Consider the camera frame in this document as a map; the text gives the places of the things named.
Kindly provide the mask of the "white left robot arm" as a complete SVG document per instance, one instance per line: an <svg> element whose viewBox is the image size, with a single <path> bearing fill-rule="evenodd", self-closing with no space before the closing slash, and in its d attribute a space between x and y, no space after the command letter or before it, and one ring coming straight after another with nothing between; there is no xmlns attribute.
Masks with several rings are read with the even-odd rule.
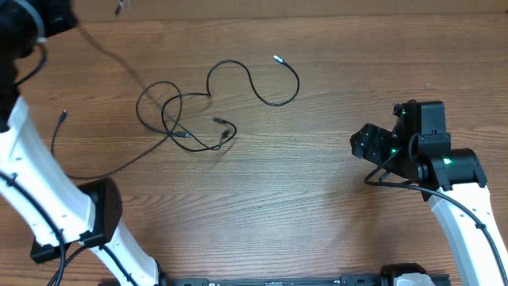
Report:
<svg viewBox="0 0 508 286"><path fill-rule="evenodd" d="M1 194L34 234L30 257L37 263L59 260L51 285L61 283L74 242L94 253L116 284L169 285L159 263L127 229L115 182L102 175L74 185L40 138L19 93L15 60L39 48L38 65L44 66L44 41L75 25L69 1L1 3Z"/></svg>

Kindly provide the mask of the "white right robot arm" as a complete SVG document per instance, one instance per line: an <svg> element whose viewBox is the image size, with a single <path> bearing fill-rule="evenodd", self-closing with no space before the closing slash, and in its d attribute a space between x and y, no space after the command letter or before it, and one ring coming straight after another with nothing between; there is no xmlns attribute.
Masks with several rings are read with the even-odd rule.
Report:
<svg viewBox="0 0 508 286"><path fill-rule="evenodd" d="M398 103L392 130L366 124L350 138L352 154L375 164L364 183L419 191L448 240L465 285L505 285L507 250L487 176L471 149L454 149L441 101Z"/></svg>

